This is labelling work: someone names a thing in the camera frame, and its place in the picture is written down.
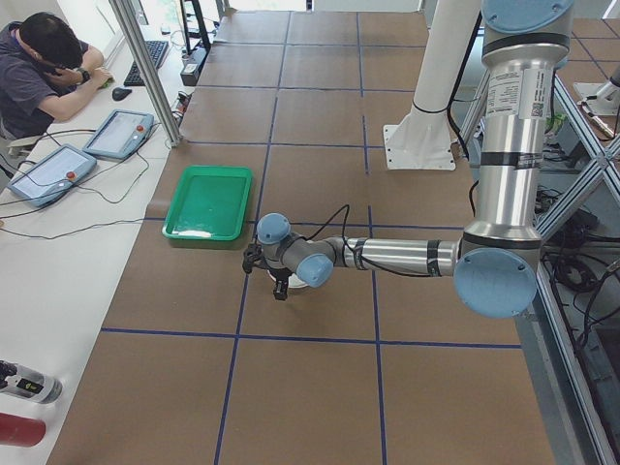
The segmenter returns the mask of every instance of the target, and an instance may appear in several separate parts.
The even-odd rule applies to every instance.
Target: floor tile
[[[411,111],[413,92],[364,92],[366,143],[384,146],[384,126],[398,125]]]
[[[424,48],[365,46],[362,49],[366,90],[413,90],[418,85]]]
[[[569,53],[569,60],[575,61],[590,61],[590,55],[585,51],[585,48],[579,43],[577,39],[571,39],[571,52]]]
[[[294,231],[310,236],[317,228],[294,226]],[[327,228],[319,238],[331,235],[339,236],[340,228]],[[347,228],[346,236],[368,237],[368,230]],[[245,299],[242,333],[375,339],[370,272],[335,268],[318,289],[290,290],[284,302],[273,297],[273,284],[266,271],[253,272]]]
[[[219,463],[379,465],[379,418],[374,345],[241,340]]]
[[[49,465],[211,463],[233,341],[102,333]]]
[[[460,240],[461,231],[373,228],[373,237]],[[377,273],[381,339],[471,344],[518,344],[512,319],[483,317],[461,302],[451,276],[407,278]]]
[[[357,45],[357,15],[325,12],[294,12],[291,15],[289,44]]]
[[[266,145],[217,145],[188,143],[174,148],[160,177],[155,194],[146,208],[148,218],[166,218],[172,197],[183,171],[190,166],[246,167],[252,170],[252,187],[246,208],[246,220],[254,220],[263,183]]]
[[[580,39],[595,60],[620,61],[620,39]]]
[[[384,346],[382,360],[390,465],[555,463],[521,351]]]
[[[425,47],[428,41],[419,13],[360,13],[359,35],[363,46]]]
[[[613,72],[618,69],[618,66],[620,66],[620,62],[617,62],[617,61],[600,61],[599,62],[599,66],[603,69],[603,71],[607,75],[607,77],[610,78],[611,75],[613,75]]]
[[[605,19],[604,22],[606,22],[607,25],[613,30],[616,37],[620,37],[620,18],[610,17]]]
[[[242,251],[171,247],[162,226],[142,225],[103,326],[234,333]]]
[[[289,12],[235,12],[222,18],[218,41],[252,44],[284,44]]]
[[[282,87],[359,90],[356,46],[288,46]]]
[[[199,85],[277,87],[284,46],[215,44]]]
[[[576,37],[588,37],[597,39],[616,38],[613,31],[600,19],[576,17],[573,20],[573,34]]]
[[[279,212],[292,223],[322,224],[348,203],[349,223],[368,224],[361,148],[274,146],[264,186],[261,216]]]
[[[359,91],[279,91],[273,142],[362,146]]]
[[[458,226],[472,220],[467,160],[456,170],[388,170],[386,152],[368,150],[369,192],[375,225]]]
[[[267,143],[275,96],[271,89],[197,87],[181,134],[191,142]]]

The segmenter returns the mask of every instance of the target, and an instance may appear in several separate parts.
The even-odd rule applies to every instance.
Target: white desk
[[[179,76],[180,54],[171,46],[166,62],[159,70],[171,104],[179,90],[190,91],[183,87]],[[100,90],[94,100],[71,121],[54,124],[49,131],[96,129],[113,109],[155,114],[144,87],[135,87],[133,93],[121,102],[111,98],[112,88],[122,85],[132,61],[131,52],[124,45],[110,69],[116,82]],[[59,142],[77,147],[82,147],[88,138],[89,135],[57,137]],[[29,159],[41,160],[55,146],[51,139],[42,140]],[[159,128],[139,151],[148,160],[149,170],[119,204],[107,203],[95,193],[73,189],[41,212],[5,220],[5,228],[27,234],[56,235],[98,223],[142,218],[169,150],[166,134]],[[93,173],[112,164],[99,161]],[[100,190],[108,198],[117,200],[144,167],[145,162],[133,156],[84,186]],[[0,194],[0,203],[14,200],[16,196],[8,190]],[[31,209],[27,203],[0,206],[0,217]],[[33,448],[0,446],[0,463],[46,463],[139,228],[140,223],[109,226],[55,240],[31,239],[0,232],[0,359],[55,376],[64,387],[59,399],[49,405],[0,394],[0,412],[42,419],[47,425],[46,436]]]

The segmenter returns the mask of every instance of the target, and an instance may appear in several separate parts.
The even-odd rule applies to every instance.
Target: dark t-shirt
[[[47,81],[44,73],[53,69],[33,59],[12,36],[19,25],[12,22],[0,31],[0,114],[4,127],[18,139],[39,136],[53,122],[54,118],[38,109],[45,97],[75,90],[56,88]],[[81,47],[82,52],[88,50],[84,42]]]

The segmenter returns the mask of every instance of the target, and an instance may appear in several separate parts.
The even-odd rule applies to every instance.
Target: red bottle
[[[30,448],[46,435],[46,424],[39,419],[0,414],[0,444]]]

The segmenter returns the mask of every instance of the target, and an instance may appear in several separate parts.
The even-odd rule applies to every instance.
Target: white mounting pedestal
[[[428,114],[416,109],[398,125],[384,126],[386,160],[389,170],[454,170],[450,131],[444,113]]]
[[[481,0],[437,2],[411,111],[398,126],[384,126],[389,170],[456,167],[447,106],[480,10]]]
[[[605,92],[605,83],[589,83],[589,82],[576,82],[573,84],[574,90],[579,94],[581,100],[586,100],[588,107],[597,116],[615,116],[618,112],[618,106],[620,105],[620,91],[613,84],[608,82],[610,87],[609,92]],[[607,99],[605,95],[609,93],[611,99]],[[596,95],[598,98],[587,100],[587,97]]]

